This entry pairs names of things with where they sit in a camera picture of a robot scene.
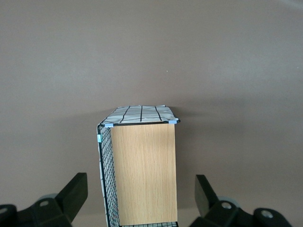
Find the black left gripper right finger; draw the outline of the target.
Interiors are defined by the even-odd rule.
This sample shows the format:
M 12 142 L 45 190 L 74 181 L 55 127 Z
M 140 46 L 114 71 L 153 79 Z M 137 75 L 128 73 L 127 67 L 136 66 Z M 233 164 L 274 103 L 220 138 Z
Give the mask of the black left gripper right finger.
M 200 216 L 192 227 L 290 227 L 291 224 L 279 212 L 257 208 L 249 214 L 233 202 L 220 200 L 205 175 L 196 175 L 195 201 Z

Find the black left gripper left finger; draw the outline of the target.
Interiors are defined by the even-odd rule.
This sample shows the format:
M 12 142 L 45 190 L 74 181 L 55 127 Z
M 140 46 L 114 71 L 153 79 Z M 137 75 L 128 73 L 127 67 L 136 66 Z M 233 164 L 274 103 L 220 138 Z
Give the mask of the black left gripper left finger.
M 54 197 L 43 198 L 17 211 L 13 204 L 0 206 L 2 227 L 71 227 L 88 197 L 87 173 L 77 173 Z

